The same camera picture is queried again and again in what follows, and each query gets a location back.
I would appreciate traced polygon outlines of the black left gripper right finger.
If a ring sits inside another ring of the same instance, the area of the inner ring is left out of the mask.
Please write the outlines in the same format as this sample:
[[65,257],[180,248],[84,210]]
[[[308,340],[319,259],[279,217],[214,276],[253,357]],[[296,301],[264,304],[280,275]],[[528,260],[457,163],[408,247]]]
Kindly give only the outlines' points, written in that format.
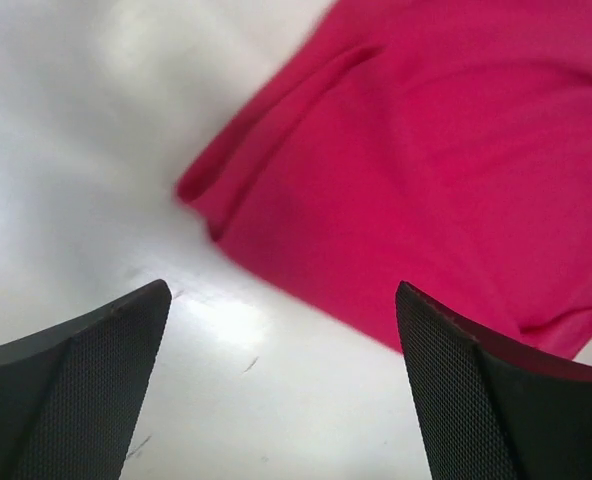
[[396,314],[434,479],[592,479],[592,366],[517,342],[403,282]]

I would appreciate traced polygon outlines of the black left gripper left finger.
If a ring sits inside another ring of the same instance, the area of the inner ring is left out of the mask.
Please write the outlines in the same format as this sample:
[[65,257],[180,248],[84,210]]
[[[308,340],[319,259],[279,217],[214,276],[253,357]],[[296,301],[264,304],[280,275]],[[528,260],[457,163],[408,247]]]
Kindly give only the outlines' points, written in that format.
[[0,479],[117,479],[171,304],[155,280],[0,345]]

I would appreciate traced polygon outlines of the magenta t-shirt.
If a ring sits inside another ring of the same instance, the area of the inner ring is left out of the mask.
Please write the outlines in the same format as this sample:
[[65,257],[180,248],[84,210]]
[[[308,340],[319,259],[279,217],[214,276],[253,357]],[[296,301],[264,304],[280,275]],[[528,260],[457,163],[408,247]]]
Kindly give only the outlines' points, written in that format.
[[339,1],[177,195],[232,260],[391,348],[405,281],[573,358],[592,338],[592,1]]

